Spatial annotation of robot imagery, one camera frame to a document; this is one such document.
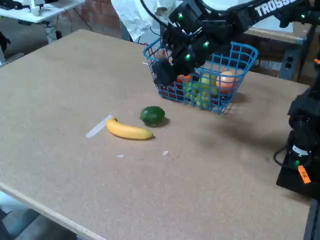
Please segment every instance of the basket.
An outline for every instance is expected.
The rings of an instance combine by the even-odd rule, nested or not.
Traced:
[[[151,66],[158,61],[159,56],[172,60],[171,52],[160,46],[161,38],[143,51],[153,79],[156,75]],[[221,114],[228,109],[257,57],[256,48],[231,42],[227,55],[212,54],[203,66],[195,68],[194,73],[179,75],[169,86],[156,84],[156,87],[163,98]],[[229,71],[231,75],[222,74],[225,71]]]

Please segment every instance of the banana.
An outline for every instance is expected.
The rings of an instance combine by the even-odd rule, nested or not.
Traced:
[[[153,136],[151,131],[120,123],[115,117],[106,122],[106,127],[113,135],[126,139],[146,140]]]

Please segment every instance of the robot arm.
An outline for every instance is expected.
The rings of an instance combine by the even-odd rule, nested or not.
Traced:
[[[165,25],[162,47],[172,52],[172,64],[162,59],[151,66],[156,84],[169,85],[177,75],[192,73],[213,52],[229,50],[232,40],[270,16],[278,18],[283,28],[293,21],[319,25],[320,0],[315,0],[315,6],[309,0],[255,0],[226,11],[208,9],[202,0],[185,0],[169,16],[175,26]],[[315,66],[320,70],[320,51]],[[273,156],[281,166],[277,185],[320,200],[320,73],[314,85],[292,102],[288,115],[292,131]],[[282,151],[286,151],[283,163],[277,160]],[[306,176],[299,175],[299,168],[305,169],[312,184],[304,184],[301,177]]]
[[[202,0],[184,0],[169,15],[175,25],[161,22],[140,1],[166,28],[162,44],[172,52],[172,64],[163,59],[152,65],[155,82],[163,85],[171,84],[178,75],[192,73],[213,52],[229,50],[232,40],[270,16],[278,18],[282,28],[293,21],[320,24],[320,9],[312,7],[309,0],[253,0],[226,11],[208,9]]]

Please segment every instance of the green lime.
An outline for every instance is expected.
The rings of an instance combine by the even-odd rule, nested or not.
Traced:
[[[141,111],[140,119],[148,126],[156,127],[165,119],[165,111],[159,106],[147,106]]]

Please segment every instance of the tabletop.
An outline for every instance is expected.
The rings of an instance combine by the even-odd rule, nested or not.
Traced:
[[[39,16],[34,16],[29,9],[21,10],[5,10],[0,8],[0,16],[23,20],[31,23],[40,23],[42,21],[51,19],[67,10],[76,8],[85,4],[85,0],[59,0],[53,3],[47,3],[40,11]]]
[[[217,115],[161,98],[142,51],[80,30],[2,67],[0,190],[89,240],[301,240],[310,200],[272,155],[306,86],[249,72]],[[154,139],[86,138],[108,115],[146,128],[146,106],[169,119]]]

